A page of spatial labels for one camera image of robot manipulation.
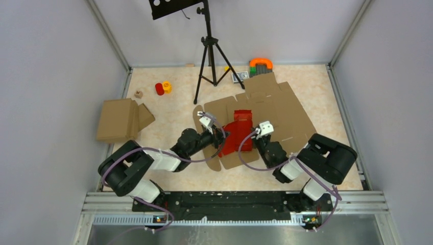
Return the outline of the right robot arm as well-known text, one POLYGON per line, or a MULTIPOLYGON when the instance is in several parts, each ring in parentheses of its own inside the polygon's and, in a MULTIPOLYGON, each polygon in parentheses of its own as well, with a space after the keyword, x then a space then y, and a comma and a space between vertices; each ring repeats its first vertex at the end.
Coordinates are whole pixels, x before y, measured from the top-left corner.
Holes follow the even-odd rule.
POLYGON ((265 170, 271 171, 277 181, 290 183, 302 173, 309 176, 299 196, 303 209, 314 210, 326 192, 338 201, 342 200, 336 187, 342 184, 358 158, 352 147, 318 133, 314 133, 299 152, 291 155, 279 142, 271 141, 270 135, 255 134, 252 141, 265 163, 265 170))

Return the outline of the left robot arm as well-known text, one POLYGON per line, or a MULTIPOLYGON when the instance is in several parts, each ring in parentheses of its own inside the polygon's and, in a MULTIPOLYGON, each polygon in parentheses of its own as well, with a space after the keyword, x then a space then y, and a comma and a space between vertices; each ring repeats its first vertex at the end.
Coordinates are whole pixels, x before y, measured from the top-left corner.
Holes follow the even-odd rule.
POLYGON ((162 208, 163 190, 152 180, 144 179, 148 170, 180 172, 193 162, 191 157, 208 146, 222 150, 228 133, 213 126, 199 134, 188 128, 183 130, 177 143, 168 150, 142 148, 136 141, 129 140, 102 162, 98 174, 104 185, 117 196, 131 196, 144 200, 152 211, 162 208))

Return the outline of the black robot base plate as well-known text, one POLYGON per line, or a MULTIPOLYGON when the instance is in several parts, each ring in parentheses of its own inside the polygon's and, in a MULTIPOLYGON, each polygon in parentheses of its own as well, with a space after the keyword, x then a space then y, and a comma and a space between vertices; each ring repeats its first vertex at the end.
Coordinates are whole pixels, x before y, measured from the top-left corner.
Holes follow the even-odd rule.
POLYGON ((331 211, 331 196, 312 201, 290 191, 172 191, 157 198, 156 206, 174 215, 176 221, 283 221, 301 212, 331 211))

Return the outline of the red paper box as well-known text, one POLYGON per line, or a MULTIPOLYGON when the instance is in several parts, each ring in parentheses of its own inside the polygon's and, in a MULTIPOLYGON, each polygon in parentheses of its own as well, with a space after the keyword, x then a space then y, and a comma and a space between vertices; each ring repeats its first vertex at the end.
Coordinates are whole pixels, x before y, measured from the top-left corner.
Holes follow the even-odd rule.
POLYGON ((223 126, 225 132, 229 135, 226 137, 223 149, 219 157, 230 155, 238 152, 241 142, 252 132, 253 114, 251 110, 235 110, 233 121, 223 126))

